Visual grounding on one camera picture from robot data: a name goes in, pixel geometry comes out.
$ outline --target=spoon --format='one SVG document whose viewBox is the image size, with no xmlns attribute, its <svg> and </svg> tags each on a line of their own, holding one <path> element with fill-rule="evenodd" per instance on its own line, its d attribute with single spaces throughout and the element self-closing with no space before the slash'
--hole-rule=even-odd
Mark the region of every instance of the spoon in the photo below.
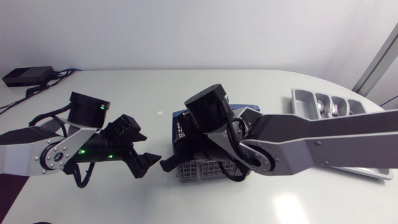
<svg viewBox="0 0 398 224">
<path fill-rule="evenodd" d="M 321 117 L 324 118 L 323 111 L 325 110 L 325 104 L 323 103 L 322 100 L 317 101 L 317 107 L 318 107 L 319 112 L 321 113 Z"/>
</svg>

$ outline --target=wire mesh basket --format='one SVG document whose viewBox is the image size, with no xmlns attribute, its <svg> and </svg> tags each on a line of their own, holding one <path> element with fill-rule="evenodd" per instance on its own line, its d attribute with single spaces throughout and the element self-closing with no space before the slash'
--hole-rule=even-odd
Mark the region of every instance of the wire mesh basket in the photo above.
<svg viewBox="0 0 398 224">
<path fill-rule="evenodd" d="M 231 105 L 232 109 L 238 109 L 242 107 L 250 107 L 255 110 L 260 110 L 256 105 Z M 173 142 L 177 139 L 183 138 L 185 136 L 180 124 L 177 121 L 177 116 L 184 111 L 178 111 L 173 113 Z M 242 175 L 240 170 L 237 168 L 234 162 L 223 162 L 225 170 L 230 175 Z M 213 180 L 226 178 L 217 161 L 195 159 L 189 162 L 180 164 L 177 167 L 177 177 L 181 182 L 194 182 L 198 180 Z"/>
</svg>

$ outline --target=fork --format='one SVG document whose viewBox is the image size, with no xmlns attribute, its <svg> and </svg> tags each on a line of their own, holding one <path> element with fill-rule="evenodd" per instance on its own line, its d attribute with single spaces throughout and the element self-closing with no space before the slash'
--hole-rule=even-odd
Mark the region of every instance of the fork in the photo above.
<svg viewBox="0 0 398 224">
<path fill-rule="evenodd" d="M 333 103 L 333 107 L 331 109 L 332 116 L 338 116 L 338 105 Z"/>
</svg>

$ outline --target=silverware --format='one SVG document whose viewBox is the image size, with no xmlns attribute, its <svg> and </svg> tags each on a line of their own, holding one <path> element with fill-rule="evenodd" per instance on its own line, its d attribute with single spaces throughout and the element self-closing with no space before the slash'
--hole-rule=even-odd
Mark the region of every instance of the silverware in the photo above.
<svg viewBox="0 0 398 224">
<path fill-rule="evenodd" d="M 338 105 L 333 103 L 333 107 L 331 109 L 331 115 L 336 117 L 338 116 Z"/>
<path fill-rule="evenodd" d="M 319 112 L 321 114 L 321 117 L 325 118 L 325 116 L 323 114 L 323 112 L 325 111 L 325 104 L 323 103 L 322 100 L 318 100 L 317 101 L 317 107 L 318 107 L 318 110 L 319 110 Z"/>
</svg>

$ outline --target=white wall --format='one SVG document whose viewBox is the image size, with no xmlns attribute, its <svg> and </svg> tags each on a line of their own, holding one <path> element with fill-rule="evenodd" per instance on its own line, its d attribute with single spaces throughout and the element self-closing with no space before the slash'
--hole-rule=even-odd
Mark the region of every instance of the white wall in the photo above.
<svg viewBox="0 0 398 224">
<path fill-rule="evenodd" d="M 261 68 L 352 88 L 398 22 L 398 1 L 1 0 L 0 75 Z"/>
</svg>

